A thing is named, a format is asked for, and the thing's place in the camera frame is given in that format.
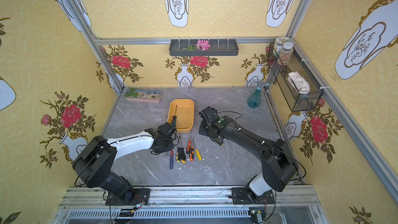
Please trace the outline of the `red blue handle screwdriver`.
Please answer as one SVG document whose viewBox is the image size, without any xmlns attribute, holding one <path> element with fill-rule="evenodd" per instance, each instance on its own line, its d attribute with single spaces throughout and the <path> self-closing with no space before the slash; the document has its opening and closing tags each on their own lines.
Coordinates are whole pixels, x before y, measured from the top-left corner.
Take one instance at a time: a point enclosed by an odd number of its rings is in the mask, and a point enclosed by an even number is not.
<svg viewBox="0 0 398 224">
<path fill-rule="evenodd" d="M 170 153 L 170 170 L 172 170 L 174 168 L 174 151 L 171 150 Z"/>
</svg>

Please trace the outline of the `green black handle screwdriver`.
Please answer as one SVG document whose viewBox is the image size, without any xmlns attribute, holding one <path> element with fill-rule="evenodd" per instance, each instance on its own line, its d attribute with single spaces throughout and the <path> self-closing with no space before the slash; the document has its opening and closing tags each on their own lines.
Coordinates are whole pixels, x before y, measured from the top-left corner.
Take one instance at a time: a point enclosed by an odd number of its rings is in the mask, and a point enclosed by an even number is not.
<svg viewBox="0 0 398 224">
<path fill-rule="evenodd" d="M 177 114 L 177 108 L 178 108 L 178 106 L 176 105 L 176 107 L 175 107 L 175 112 L 174 112 L 173 119 L 172 119 L 172 126 L 173 126 L 174 128 L 176 128 L 176 122 L 177 122 L 177 116 L 176 116 L 176 114 Z"/>
</svg>

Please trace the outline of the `black yellow screwdriver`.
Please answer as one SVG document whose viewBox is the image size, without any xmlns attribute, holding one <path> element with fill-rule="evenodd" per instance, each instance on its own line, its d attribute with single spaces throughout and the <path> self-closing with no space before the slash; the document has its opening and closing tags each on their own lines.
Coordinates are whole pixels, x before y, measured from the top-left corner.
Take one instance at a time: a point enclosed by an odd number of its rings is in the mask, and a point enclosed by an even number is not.
<svg viewBox="0 0 398 224">
<path fill-rule="evenodd" d="M 181 151 L 180 147 L 178 147 L 176 152 L 176 162 L 180 162 L 180 160 L 181 160 Z"/>
<path fill-rule="evenodd" d="M 181 136 L 179 137 L 179 148 L 178 148 L 178 151 L 179 151 L 179 161 L 181 163 L 186 163 L 186 155 L 185 155 L 184 147 L 183 147 L 183 144 L 182 144 Z"/>
</svg>

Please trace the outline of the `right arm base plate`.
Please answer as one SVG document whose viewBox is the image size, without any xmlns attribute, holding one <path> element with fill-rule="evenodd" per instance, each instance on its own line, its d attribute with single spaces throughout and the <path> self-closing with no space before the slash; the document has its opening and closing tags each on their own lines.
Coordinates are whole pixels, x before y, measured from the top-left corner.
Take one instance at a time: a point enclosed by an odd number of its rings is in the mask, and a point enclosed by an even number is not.
<svg viewBox="0 0 398 224">
<path fill-rule="evenodd" d="M 273 192 L 266 191 L 260 196 L 257 196 L 249 188 L 232 188 L 231 196 L 233 204 L 245 205 L 245 204 L 275 204 L 275 198 Z"/>
</svg>

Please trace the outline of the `orange black grip screwdriver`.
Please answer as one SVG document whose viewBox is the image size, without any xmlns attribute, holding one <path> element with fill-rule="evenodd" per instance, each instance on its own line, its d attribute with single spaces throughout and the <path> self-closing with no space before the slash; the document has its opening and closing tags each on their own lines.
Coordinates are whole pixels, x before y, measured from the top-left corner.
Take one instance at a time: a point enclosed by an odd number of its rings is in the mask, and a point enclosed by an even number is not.
<svg viewBox="0 0 398 224">
<path fill-rule="evenodd" d="M 192 141 L 189 141 L 189 149 L 188 149 L 188 152 L 189 152 L 189 160 L 190 160 L 190 161 L 194 161 L 194 146 L 193 146 Z"/>
</svg>

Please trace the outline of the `yellow plastic storage box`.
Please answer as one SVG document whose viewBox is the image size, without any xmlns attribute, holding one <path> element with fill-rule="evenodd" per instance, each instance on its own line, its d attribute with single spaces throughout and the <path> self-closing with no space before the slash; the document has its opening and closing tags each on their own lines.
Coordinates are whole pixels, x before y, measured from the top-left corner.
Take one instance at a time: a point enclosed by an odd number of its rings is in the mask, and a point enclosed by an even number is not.
<svg viewBox="0 0 398 224">
<path fill-rule="evenodd" d="M 172 123 L 175 107 L 177 108 L 177 122 L 176 129 L 178 133 L 189 133 L 191 132 L 194 124 L 195 107 L 194 102 L 191 99 L 176 99 L 170 104 L 168 123 Z"/>
</svg>

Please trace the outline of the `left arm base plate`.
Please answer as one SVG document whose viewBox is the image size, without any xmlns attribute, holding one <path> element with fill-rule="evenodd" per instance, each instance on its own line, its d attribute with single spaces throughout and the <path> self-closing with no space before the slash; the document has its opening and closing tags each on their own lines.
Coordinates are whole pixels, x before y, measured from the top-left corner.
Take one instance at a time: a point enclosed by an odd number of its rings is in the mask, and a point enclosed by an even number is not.
<svg viewBox="0 0 398 224">
<path fill-rule="evenodd" d="M 111 194 L 107 198 L 106 206 L 132 206 L 143 203 L 146 205 L 149 201 L 150 189 L 149 188 L 134 188 L 128 191 L 122 198 Z"/>
</svg>

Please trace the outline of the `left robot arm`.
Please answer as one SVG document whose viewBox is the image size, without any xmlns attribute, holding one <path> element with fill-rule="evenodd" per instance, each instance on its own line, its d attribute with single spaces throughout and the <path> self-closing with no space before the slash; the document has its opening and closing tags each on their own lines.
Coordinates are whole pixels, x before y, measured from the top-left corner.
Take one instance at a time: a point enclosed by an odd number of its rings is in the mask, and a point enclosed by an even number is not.
<svg viewBox="0 0 398 224">
<path fill-rule="evenodd" d="M 157 130 L 146 129 L 117 139 L 96 136 L 73 161 L 73 169 L 85 186 L 108 193 L 107 205 L 147 204 L 150 189 L 135 189 L 127 179 L 112 171 L 113 163 L 141 150 L 150 150 L 154 155 L 172 151 L 176 133 L 176 123 L 167 122 Z"/>
</svg>

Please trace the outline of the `orange handle screwdriver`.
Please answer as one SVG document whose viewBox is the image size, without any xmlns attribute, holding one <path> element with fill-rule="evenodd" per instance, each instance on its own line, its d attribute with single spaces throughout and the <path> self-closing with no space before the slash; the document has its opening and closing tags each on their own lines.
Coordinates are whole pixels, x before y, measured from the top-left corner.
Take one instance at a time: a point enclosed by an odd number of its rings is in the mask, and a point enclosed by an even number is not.
<svg viewBox="0 0 398 224">
<path fill-rule="evenodd" d="M 190 136 L 188 138 L 188 145 L 186 149 L 186 153 L 189 154 L 191 152 L 191 145 L 192 145 L 192 132 L 190 132 Z"/>
</svg>

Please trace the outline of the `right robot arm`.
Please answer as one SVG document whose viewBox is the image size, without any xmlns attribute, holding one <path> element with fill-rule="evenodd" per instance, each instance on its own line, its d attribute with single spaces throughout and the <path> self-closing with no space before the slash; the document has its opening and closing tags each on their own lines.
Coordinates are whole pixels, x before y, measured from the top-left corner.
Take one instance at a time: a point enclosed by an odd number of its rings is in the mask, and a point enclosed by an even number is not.
<svg viewBox="0 0 398 224">
<path fill-rule="evenodd" d="M 232 141 L 249 151 L 261 162 L 262 173 L 248 183 L 255 196 L 274 190 L 282 192 L 299 170 L 286 142 L 272 141 L 254 134 L 229 116 L 220 117 L 215 108 L 206 107 L 199 112 L 202 118 L 199 134 L 222 146 L 224 140 Z"/>
</svg>

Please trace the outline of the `yellow handle screwdriver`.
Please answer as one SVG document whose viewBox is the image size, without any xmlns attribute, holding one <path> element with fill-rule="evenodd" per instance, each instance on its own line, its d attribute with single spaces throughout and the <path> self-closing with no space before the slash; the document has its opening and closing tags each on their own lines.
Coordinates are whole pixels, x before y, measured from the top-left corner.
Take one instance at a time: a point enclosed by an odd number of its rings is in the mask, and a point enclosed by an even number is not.
<svg viewBox="0 0 398 224">
<path fill-rule="evenodd" d="M 197 155 L 198 160 L 199 160 L 199 161 L 202 161 L 202 160 L 203 160 L 203 159 L 202 159 L 202 156 L 201 156 L 201 154 L 200 154 L 200 152 L 199 152 L 199 150 L 198 150 L 198 147 L 196 146 L 196 143 L 195 143 L 195 140 L 194 140 L 194 139 L 192 140 L 192 144 L 193 144 L 193 146 L 194 146 L 194 151 L 195 151 L 195 153 L 196 153 L 196 155 Z"/>
</svg>

